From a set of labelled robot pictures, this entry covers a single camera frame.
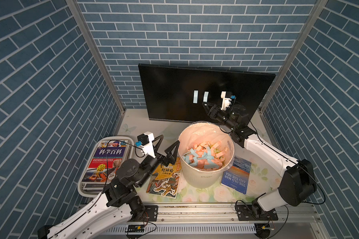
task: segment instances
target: plastic bag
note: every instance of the plastic bag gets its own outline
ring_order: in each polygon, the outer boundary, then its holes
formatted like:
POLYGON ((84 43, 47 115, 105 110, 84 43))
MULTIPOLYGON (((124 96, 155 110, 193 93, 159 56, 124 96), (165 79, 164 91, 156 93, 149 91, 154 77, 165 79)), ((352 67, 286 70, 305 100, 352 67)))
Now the plastic bag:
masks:
POLYGON ((178 153, 183 159, 183 155, 187 153, 194 144, 200 144, 204 141, 210 142, 210 145, 214 145, 216 142, 221 141, 221 145, 217 148, 224 150, 227 148, 227 152, 224 155, 225 160, 222 162, 223 166, 220 169, 207 171, 207 172, 223 172, 231 168, 234 162, 234 143, 230 135, 220 130, 218 125, 215 125, 206 121, 197 121, 189 125, 184 131, 182 131, 178 140, 180 141, 178 147, 178 153))

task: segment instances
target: wire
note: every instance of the wire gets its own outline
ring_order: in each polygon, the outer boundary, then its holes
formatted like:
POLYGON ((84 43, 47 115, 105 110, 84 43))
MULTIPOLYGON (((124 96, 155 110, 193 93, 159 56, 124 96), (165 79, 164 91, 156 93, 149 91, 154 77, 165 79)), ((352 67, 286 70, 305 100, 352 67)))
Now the wire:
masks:
POLYGON ((273 223, 274 230, 275 230, 275 224, 274 224, 273 218, 271 216, 270 216, 270 218, 271 218, 271 222, 273 223))
POLYGON ((142 237, 142 236, 144 236, 144 235, 146 235, 146 234, 149 234, 149 233, 154 232, 155 230, 157 230, 157 225, 156 225, 156 224, 154 224, 154 223, 152 223, 152 222, 148 222, 148 223, 153 224, 153 225, 155 226, 154 230, 153 230, 153 231, 150 231, 150 232, 147 232, 147 233, 144 233, 144 234, 142 234, 140 237, 142 237))
POLYGON ((247 208, 247 210, 249 210, 250 212, 251 212, 251 216, 253 217, 253 218, 255 218, 255 219, 257 219, 258 221, 262 221, 262 219, 261 218, 258 218, 258 217, 256 217, 256 216, 254 216, 254 212, 252 211, 252 209, 250 209, 249 207, 248 207, 248 205, 244 202, 244 201, 242 201, 242 200, 237 200, 236 202, 235 202, 235 211, 237 211, 237 212, 244 212, 244 211, 239 211, 238 210, 238 208, 237 208, 237 204, 238 204, 238 202, 239 201, 241 201, 241 202, 243 202, 244 203, 244 205, 246 206, 246 208, 247 208))
MULTIPOLYGON (((268 148, 270 148, 272 151, 276 152, 278 155, 281 155, 283 158, 287 159, 288 161, 292 162, 293 164, 297 165, 297 163, 293 162, 292 160, 288 159, 287 157, 285 157, 284 155, 282 155, 281 153, 279 153, 278 151, 276 151, 275 149, 273 149, 272 147, 268 146, 267 144, 265 144, 261 138, 259 137, 258 135, 258 131, 256 130, 255 126, 253 125, 253 123, 251 122, 250 120, 250 123, 251 125, 253 126, 255 132, 256 132, 256 135, 258 136, 258 139, 265 145, 267 146, 268 148)), ((300 167, 303 171, 306 172, 306 174, 308 174, 308 176, 315 182, 315 184, 318 186, 318 188, 320 189, 320 191, 322 192, 323 194, 323 202, 320 202, 320 203, 312 203, 312 202, 307 202, 307 201, 303 201, 302 203, 309 203, 309 204, 314 204, 314 205, 321 205, 323 203, 326 202, 326 194, 325 192, 323 191, 323 189, 319 186, 319 184, 316 182, 316 180, 314 179, 314 177, 312 177, 304 168, 300 167)))
POLYGON ((146 211, 145 211, 145 213, 146 213, 146 225, 145 226, 147 226, 148 222, 149 222, 149 215, 148 215, 148 213, 146 211))
POLYGON ((320 185, 315 181, 315 179, 313 177, 311 177, 311 175, 305 170, 303 169, 307 174, 308 176, 310 176, 310 178, 312 178, 312 180, 314 180, 314 182, 316 183, 316 185, 318 186, 318 188, 320 189, 320 191, 322 192, 323 194, 323 202, 320 202, 320 203, 312 203, 312 202, 307 202, 307 201, 303 201, 302 203, 309 203, 309 204, 314 204, 314 205, 322 205, 323 203, 326 202, 326 194, 324 193, 323 189, 320 187, 320 185))
POLYGON ((253 211, 247 206, 247 204, 246 204, 244 201, 242 201, 242 200, 237 200, 237 201, 235 202, 235 211, 238 212, 238 208, 237 208, 236 206, 237 206, 237 204, 238 204, 239 201, 241 201, 241 202, 244 203, 244 205, 246 206, 247 210, 249 210, 251 213, 253 212, 253 211))
MULTIPOLYGON (((108 144, 109 144, 110 140, 106 143, 106 147, 105 147, 105 159, 106 159, 106 180, 105 180, 105 183, 104 183, 104 187, 101 191, 101 194, 104 193, 104 190, 105 190, 105 187, 106 187, 106 182, 108 181, 108 144)), ((87 211, 89 211, 91 208, 93 208, 94 205, 96 205, 97 201, 100 199, 101 195, 99 195, 99 197, 96 199, 95 203, 92 204, 92 206, 90 208, 87 209, 87 211)))
POLYGON ((137 155, 137 149, 140 149, 140 148, 134 148, 134 153, 135 153, 135 155, 137 156, 137 157, 139 157, 139 158, 143 158, 144 156, 145 156, 145 153, 144 153, 144 155, 142 155, 142 156, 138 156, 137 155))
POLYGON ((101 191, 101 193, 99 194, 98 198, 96 199, 95 203, 92 204, 92 206, 90 208, 88 208, 85 213, 83 213, 82 215, 80 215, 78 218, 76 218, 73 222, 71 222, 68 226, 64 227, 63 229, 61 229, 59 232, 55 233, 53 236, 51 236, 48 239, 51 239, 52 237, 58 235, 60 232, 62 232, 63 230, 65 230, 67 227, 69 227, 70 225, 72 225, 73 223, 75 223, 77 220, 79 220, 82 216, 84 216, 96 203, 97 201, 100 199, 101 194, 104 192, 105 186, 106 186, 106 181, 108 180, 108 145, 109 145, 110 140, 106 143, 106 147, 105 147, 105 160, 106 160, 106 179, 105 179, 105 184, 104 187, 101 191))
POLYGON ((143 157, 145 156, 145 153, 144 153, 144 155, 142 155, 142 156, 138 156, 138 155, 137 155, 137 149, 139 149, 139 150, 141 150, 141 151, 142 151, 142 149, 141 149, 141 148, 139 148, 139 147, 137 147, 137 146, 135 146, 135 145, 132 145, 131 143, 127 143, 127 142, 125 142, 125 141, 121 141, 121 142, 124 142, 124 143, 126 143, 126 144, 128 144, 128 145, 133 146, 133 147, 134 147, 134 153, 135 153, 135 155, 136 155, 137 157, 139 157, 139 158, 143 158, 143 157))
POLYGON ((219 122, 218 122, 218 126, 219 126, 219 129, 222 131, 222 132, 224 132, 224 133, 227 133, 227 134, 229 134, 230 132, 226 132, 226 131, 223 131, 222 129, 221 129, 221 125, 219 124, 219 122))
POLYGON ((51 236, 50 238, 48 238, 48 239, 51 239, 52 237, 54 237, 54 236, 57 236, 60 232, 62 232, 63 230, 65 230, 67 227, 69 227, 70 225, 72 225, 73 223, 75 223, 77 220, 79 220, 82 216, 84 216, 86 214, 86 212, 85 213, 83 213, 83 214, 81 214, 81 216, 79 216, 78 218, 76 218, 73 222, 71 222, 68 226, 66 226, 66 227, 64 227, 63 229, 61 229, 58 233, 55 233, 53 236, 51 236))
POLYGON ((286 217, 286 220, 284 221, 283 225, 279 228, 279 230, 278 230, 277 232, 275 232, 274 235, 272 235, 272 236, 270 236, 270 237, 267 237, 266 239, 270 239, 270 238, 272 238, 273 236, 275 236, 276 234, 278 234, 278 232, 280 232, 280 231, 282 230, 282 228, 284 227, 284 225, 286 225, 289 211, 288 211, 288 207, 287 207, 286 205, 283 205, 283 206, 285 206, 285 207, 287 208, 287 217, 286 217))

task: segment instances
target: black cable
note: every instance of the black cable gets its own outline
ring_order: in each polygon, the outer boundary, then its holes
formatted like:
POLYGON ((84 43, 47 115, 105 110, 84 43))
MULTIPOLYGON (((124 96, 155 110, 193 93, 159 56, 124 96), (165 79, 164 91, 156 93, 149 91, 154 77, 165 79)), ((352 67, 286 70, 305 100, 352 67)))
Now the black cable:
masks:
POLYGON ((147 225, 148 225, 148 222, 149 222, 149 215, 148 215, 148 213, 145 211, 144 217, 145 217, 145 214, 146 214, 146 224, 145 224, 144 226, 147 226, 147 225))
POLYGON ((260 218, 258 218, 258 217, 256 217, 256 216, 254 216, 254 212, 248 207, 248 205, 244 202, 244 201, 242 201, 242 200, 237 200, 236 202, 235 202, 235 211, 237 211, 237 212, 244 212, 244 211, 239 211, 238 210, 238 208, 237 208, 237 205, 238 205, 238 202, 239 201, 241 201, 241 202, 243 202, 244 203, 244 205, 246 206, 246 208, 247 208, 247 210, 248 211, 250 211, 251 212, 251 216, 253 217, 253 218, 255 218, 255 219, 257 219, 258 221, 263 221, 262 219, 260 219, 260 218))
MULTIPOLYGON (((104 184, 104 187, 101 191, 101 194, 104 192, 104 189, 105 189, 105 186, 106 186, 106 181, 108 180, 108 145, 109 145, 109 142, 110 140, 106 143, 106 147, 105 147, 105 159, 106 159, 106 179, 105 179, 105 184, 104 184)), ((101 195, 97 198, 97 200, 95 201, 95 203, 92 204, 92 206, 86 210, 86 212, 88 212, 96 203, 97 201, 100 199, 101 195)), ((48 239, 51 239, 52 237, 58 235, 60 232, 62 232, 63 230, 65 230, 67 227, 69 227, 70 225, 72 225, 73 223, 75 223, 77 220, 79 220, 82 216, 84 216, 85 213, 83 213, 82 215, 80 215, 78 218, 76 218, 73 222, 71 222, 68 226, 64 227, 63 229, 61 229, 58 233, 55 233, 53 236, 51 236, 50 238, 48 239)))
POLYGON ((241 201, 241 202, 244 203, 244 205, 246 206, 247 210, 249 210, 250 212, 253 212, 253 211, 247 206, 247 204, 246 204, 244 201, 242 201, 242 200, 237 200, 237 201, 235 202, 235 211, 238 212, 238 208, 237 208, 236 206, 237 206, 237 204, 238 204, 239 201, 241 201))
POLYGON ((137 149, 140 149, 140 148, 137 148, 137 147, 134 148, 134 153, 135 153, 135 155, 136 155, 137 157, 139 157, 139 158, 143 158, 143 157, 145 156, 145 153, 144 153, 144 155, 142 155, 142 156, 138 156, 138 155, 137 155, 137 149))
POLYGON ((51 236, 50 238, 48 238, 48 239, 51 239, 52 237, 54 237, 54 236, 57 236, 60 232, 62 232, 63 230, 65 230, 67 227, 69 227, 70 225, 72 225, 73 223, 75 223, 77 220, 79 220, 82 216, 84 216, 86 214, 86 212, 85 213, 83 213, 83 214, 81 214, 81 216, 79 216, 78 218, 76 218, 73 222, 71 222, 68 226, 66 226, 66 227, 64 227, 63 229, 61 229, 58 233, 56 233, 56 234, 54 234, 53 236, 51 236))
MULTIPOLYGON (((253 123, 252 123, 251 121, 250 121, 250 123, 251 123, 251 125, 253 126, 253 128, 254 128, 254 130, 255 130, 255 132, 256 132, 256 135, 258 136, 258 139, 259 139, 265 146, 267 146, 268 148, 272 149, 274 152, 276 152, 277 154, 281 155, 283 158, 287 159, 288 161, 292 162, 293 164, 297 165, 297 163, 295 163, 295 162, 293 162, 292 160, 286 158, 284 155, 282 155, 282 154, 279 153, 278 151, 274 150, 272 147, 270 147, 270 146, 268 146, 267 144, 265 144, 265 143, 261 140, 261 138, 259 137, 258 131, 256 130, 256 128, 255 128, 255 126, 253 125, 253 123)), ((302 167, 300 167, 300 168, 301 168, 303 171, 305 171, 306 174, 308 174, 308 176, 315 182, 315 184, 318 186, 318 188, 319 188, 320 191, 322 192, 323 198, 324 198, 324 199, 323 199, 323 202, 320 202, 320 203, 311 203, 311 202, 307 202, 307 201, 303 201, 303 203, 309 203, 309 204, 314 204, 314 205, 321 205, 321 204, 325 203, 325 202, 326 202, 326 194, 324 193, 323 189, 319 186, 319 184, 316 182, 316 180, 307 172, 307 170, 305 170, 305 169, 302 168, 302 167)))
POLYGON ((275 232, 274 235, 270 236, 270 237, 267 237, 266 239, 270 239, 272 238, 273 236, 275 236, 276 234, 278 234, 278 232, 280 232, 282 230, 282 228, 284 227, 284 225, 286 225, 286 222, 287 222, 287 219, 288 219, 288 207, 286 205, 283 205, 287 208, 287 217, 286 217, 286 220, 284 221, 283 225, 279 228, 279 230, 277 232, 275 232))
POLYGON ((223 131, 222 129, 221 129, 221 125, 219 124, 219 122, 218 122, 218 127, 219 127, 219 129, 222 131, 222 132, 224 132, 224 133, 227 133, 227 134, 229 134, 230 132, 226 132, 226 131, 223 131))
MULTIPOLYGON (((108 144, 109 144, 110 140, 106 143, 106 147, 105 147, 105 159, 106 159, 106 180, 105 180, 105 184, 104 187, 101 191, 101 194, 104 193, 105 187, 106 187, 106 181, 108 180, 108 144)), ((93 208, 93 206, 97 203, 97 201, 100 199, 101 195, 96 199, 95 203, 92 204, 92 206, 90 208, 87 209, 87 211, 89 211, 91 208, 93 208)))
POLYGON ((142 236, 144 236, 144 235, 146 235, 146 234, 149 234, 149 233, 154 232, 155 230, 157 230, 157 225, 156 225, 156 224, 154 224, 154 223, 152 223, 152 222, 149 222, 149 221, 148 221, 148 223, 151 223, 151 224, 153 224, 153 225, 155 226, 154 230, 153 230, 153 231, 150 231, 150 232, 147 232, 147 233, 144 233, 144 234, 142 234, 140 237, 142 237, 142 236))
POLYGON ((322 205, 323 203, 326 202, 326 194, 324 193, 323 189, 319 186, 319 184, 315 181, 315 179, 314 179, 313 177, 311 177, 311 175, 310 175, 305 169, 303 169, 303 171, 305 171, 305 172, 308 174, 308 176, 309 176, 310 178, 312 178, 312 180, 314 180, 314 182, 316 183, 316 185, 318 186, 318 188, 319 188, 320 191, 322 192, 322 194, 323 194, 323 202, 320 202, 320 203, 311 203, 311 202, 303 201, 302 203, 309 203, 309 204, 314 204, 314 205, 322 205))
POLYGON ((126 143, 126 144, 128 144, 128 145, 133 146, 133 147, 134 147, 134 153, 135 153, 135 155, 136 155, 137 157, 139 157, 139 158, 143 158, 143 157, 145 156, 145 153, 144 153, 144 155, 142 155, 142 156, 138 156, 138 155, 137 155, 137 149, 139 149, 139 150, 141 150, 141 151, 142 151, 142 149, 141 149, 141 148, 139 148, 139 147, 137 147, 137 146, 135 146, 135 145, 132 145, 132 144, 130 144, 130 143, 127 143, 127 142, 125 142, 125 141, 121 141, 121 142, 124 142, 124 143, 126 143))
POLYGON ((235 105, 235 103, 238 103, 238 104, 242 105, 239 101, 235 101, 235 99, 234 99, 233 105, 231 107, 233 107, 235 105))

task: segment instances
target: butterfly pattern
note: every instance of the butterfly pattern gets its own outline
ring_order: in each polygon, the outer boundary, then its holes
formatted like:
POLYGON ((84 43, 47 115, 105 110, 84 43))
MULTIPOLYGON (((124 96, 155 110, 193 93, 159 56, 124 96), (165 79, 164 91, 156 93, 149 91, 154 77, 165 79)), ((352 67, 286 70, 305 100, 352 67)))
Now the butterfly pattern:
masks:
POLYGON ((267 141, 267 142, 270 142, 270 138, 269 138, 269 135, 267 134, 267 132, 265 131, 265 132, 262 132, 262 131, 260 131, 260 130, 256 130, 257 131, 257 133, 258 133, 258 135, 261 137, 261 138, 263 138, 265 141, 267 141))
POLYGON ((130 127, 130 128, 129 128, 127 124, 124 124, 124 125, 123 125, 123 129, 125 130, 125 133, 126 133, 127 135, 130 135, 136 128, 137 128, 137 126, 134 126, 134 127, 130 127))

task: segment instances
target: cable tray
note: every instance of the cable tray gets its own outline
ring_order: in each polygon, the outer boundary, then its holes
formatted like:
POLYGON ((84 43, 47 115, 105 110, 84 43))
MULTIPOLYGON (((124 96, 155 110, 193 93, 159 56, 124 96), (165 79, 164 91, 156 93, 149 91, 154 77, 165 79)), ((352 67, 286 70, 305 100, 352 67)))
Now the cable tray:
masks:
MULTIPOLYGON (((128 224, 121 224, 110 228, 102 235, 125 235, 128 224)), ((153 231, 154 225, 149 224, 145 227, 144 233, 153 231)), ((252 234, 256 233, 254 223, 224 223, 224 224, 157 224, 157 230, 150 234, 252 234)), ((131 232, 129 234, 141 234, 140 232, 131 232)))

